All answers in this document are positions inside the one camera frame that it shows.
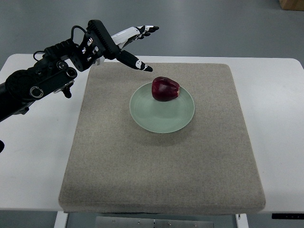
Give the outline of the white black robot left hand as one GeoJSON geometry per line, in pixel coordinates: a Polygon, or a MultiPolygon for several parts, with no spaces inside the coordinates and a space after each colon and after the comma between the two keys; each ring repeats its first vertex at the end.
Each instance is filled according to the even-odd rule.
{"type": "Polygon", "coordinates": [[[79,71],[88,69],[97,59],[116,59],[124,65],[141,71],[151,72],[152,67],[146,65],[133,54],[124,50],[124,47],[133,41],[143,39],[157,31],[158,26],[130,27],[111,36],[100,20],[90,20],[79,46],[79,71]]]}

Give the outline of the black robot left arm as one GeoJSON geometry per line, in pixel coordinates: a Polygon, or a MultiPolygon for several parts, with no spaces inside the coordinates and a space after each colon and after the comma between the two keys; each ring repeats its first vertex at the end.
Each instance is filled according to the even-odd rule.
{"type": "Polygon", "coordinates": [[[47,47],[33,67],[12,73],[0,85],[0,119],[25,114],[37,100],[59,90],[71,98],[70,87],[78,72],[87,70],[96,60],[111,53],[112,38],[103,23],[91,20],[81,44],[73,38],[47,47]]]}

